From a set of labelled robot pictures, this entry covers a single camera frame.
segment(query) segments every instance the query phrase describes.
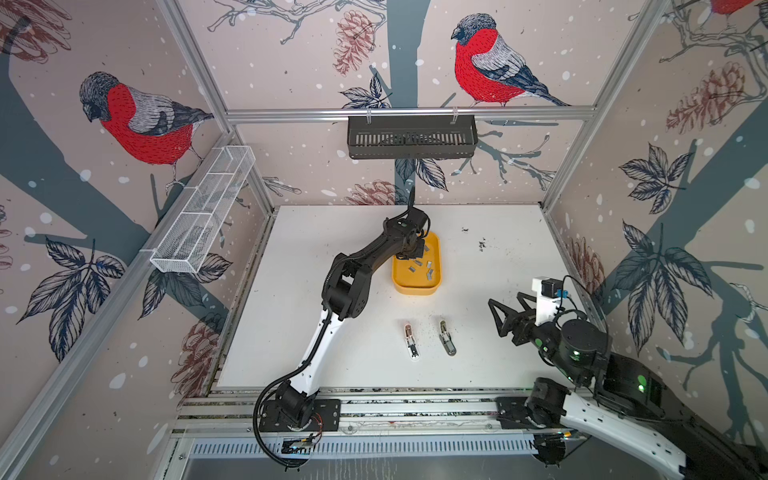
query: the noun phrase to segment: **wallpaper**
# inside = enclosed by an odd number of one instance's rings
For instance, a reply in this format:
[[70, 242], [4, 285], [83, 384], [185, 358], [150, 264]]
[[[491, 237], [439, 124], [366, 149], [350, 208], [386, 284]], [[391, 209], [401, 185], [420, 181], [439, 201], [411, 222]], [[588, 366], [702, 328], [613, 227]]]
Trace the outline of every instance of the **wallpaper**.
[[181, 4], [227, 107], [259, 109], [341, 108], [372, 74], [394, 108], [592, 104], [643, 2]]
[[0, 12], [5, 441], [219, 131], [153, 2]]
[[149, 275], [22, 478], [154, 474], [181, 403], [207, 393], [263, 222], [245, 187], [200, 272]]
[[551, 213], [616, 351], [764, 445], [768, 6], [672, 3]]
[[244, 124], [275, 205], [534, 203], [544, 198], [581, 121], [478, 123], [471, 159], [353, 160], [346, 122]]

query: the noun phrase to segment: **small metal clip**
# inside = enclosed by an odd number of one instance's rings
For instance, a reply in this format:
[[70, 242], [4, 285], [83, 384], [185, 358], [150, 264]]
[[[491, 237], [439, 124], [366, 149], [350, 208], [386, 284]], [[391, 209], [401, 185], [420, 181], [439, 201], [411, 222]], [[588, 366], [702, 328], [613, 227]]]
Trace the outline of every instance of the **small metal clip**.
[[440, 322], [440, 341], [442, 342], [443, 348], [445, 348], [445, 353], [448, 353], [450, 356], [456, 354], [456, 347], [453, 346], [453, 340], [451, 340], [451, 334], [448, 333], [448, 327], [445, 324], [445, 320]]

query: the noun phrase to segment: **black cable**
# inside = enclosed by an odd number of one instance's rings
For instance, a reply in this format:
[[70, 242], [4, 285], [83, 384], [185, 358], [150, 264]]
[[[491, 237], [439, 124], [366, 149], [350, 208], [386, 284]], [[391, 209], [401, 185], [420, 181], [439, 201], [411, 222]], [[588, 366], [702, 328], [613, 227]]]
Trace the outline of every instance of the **black cable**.
[[275, 394], [275, 391], [270, 392], [270, 390], [276, 386], [279, 385], [282, 382], [285, 382], [288, 379], [293, 378], [296, 375], [299, 375], [301, 372], [303, 372], [306, 367], [310, 366], [310, 363], [312, 362], [312, 358], [314, 358], [315, 353], [317, 353], [317, 349], [320, 347], [320, 341], [325, 336], [326, 330], [328, 330], [328, 325], [331, 323], [331, 318], [333, 317], [333, 311], [330, 309], [329, 306], [327, 307], [328, 315], [323, 320], [323, 327], [320, 329], [320, 333], [317, 336], [317, 339], [315, 340], [315, 344], [312, 347], [312, 350], [310, 351], [310, 354], [307, 356], [307, 358], [301, 362], [301, 366], [295, 370], [293, 370], [291, 373], [288, 373], [284, 376], [281, 376], [277, 380], [274, 380], [271, 382], [264, 390], [261, 391], [259, 394], [259, 397], [256, 400], [256, 405], [253, 406], [253, 435], [256, 437], [256, 442], [259, 444], [259, 447], [266, 453], [266, 456], [270, 457], [275, 462], [279, 463], [285, 468], [299, 468], [301, 465], [304, 465], [307, 460], [301, 458], [301, 459], [294, 459], [294, 458], [283, 458], [279, 457], [277, 454], [272, 452], [267, 446], [266, 443], [264, 443], [264, 440], [261, 438], [261, 434], [259, 432], [259, 418], [261, 416], [261, 405], [262, 403], [269, 397]]

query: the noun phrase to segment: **aluminum rail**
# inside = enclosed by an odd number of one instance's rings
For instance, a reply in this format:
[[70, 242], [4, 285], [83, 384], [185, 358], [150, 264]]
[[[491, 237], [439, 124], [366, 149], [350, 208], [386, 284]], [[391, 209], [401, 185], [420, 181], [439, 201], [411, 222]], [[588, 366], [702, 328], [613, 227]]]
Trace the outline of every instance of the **aluminum rail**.
[[273, 124], [345, 121], [348, 117], [393, 117], [399, 115], [474, 115], [477, 120], [590, 120], [592, 105], [569, 107], [470, 107], [470, 108], [337, 108], [288, 110], [229, 110], [227, 121], [238, 124]]

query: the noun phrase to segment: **red bird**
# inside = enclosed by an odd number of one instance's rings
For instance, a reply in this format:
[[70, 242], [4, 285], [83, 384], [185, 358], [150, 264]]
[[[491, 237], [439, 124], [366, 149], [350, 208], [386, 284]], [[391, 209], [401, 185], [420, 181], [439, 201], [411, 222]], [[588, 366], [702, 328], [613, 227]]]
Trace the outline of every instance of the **red bird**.
[[166, 192], [171, 186], [182, 184], [176, 180], [176, 161], [192, 148], [197, 127], [214, 117], [165, 95], [145, 94], [103, 71], [83, 81], [80, 102], [88, 120], [98, 118], [134, 158], [146, 164], [173, 167], [174, 179], [165, 186]]
[[512, 98], [540, 97], [568, 105], [549, 94], [531, 73], [525, 59], [506, 44], [493, 17], [475, 13], [464, 17], [451, 38], [456, 43], [456, 81], [475, 99], [506, 105]]

